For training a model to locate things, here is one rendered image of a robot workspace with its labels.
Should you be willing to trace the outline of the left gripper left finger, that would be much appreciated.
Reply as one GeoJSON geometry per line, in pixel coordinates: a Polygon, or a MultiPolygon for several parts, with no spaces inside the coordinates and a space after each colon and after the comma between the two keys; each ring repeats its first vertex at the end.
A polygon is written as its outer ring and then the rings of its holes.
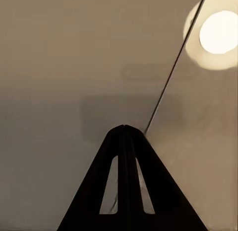
{"type": "Polygon", "coordinates": [[[111,129],[58,231],[132,231],[124,125],[111,129]],[[114,157],[118,155],[118,211],[99,214],[114,157]]]}

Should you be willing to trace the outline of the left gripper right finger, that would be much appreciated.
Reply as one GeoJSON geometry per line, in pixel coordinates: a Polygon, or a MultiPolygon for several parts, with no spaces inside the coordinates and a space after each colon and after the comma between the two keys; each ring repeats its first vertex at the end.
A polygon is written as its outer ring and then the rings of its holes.
{"type": "Polygon", "coordinates": [[[143,133],[124,131],[132,231],[208,231],[143,133]],[[136,158],[155,214],[144,211],[136,158]]]}

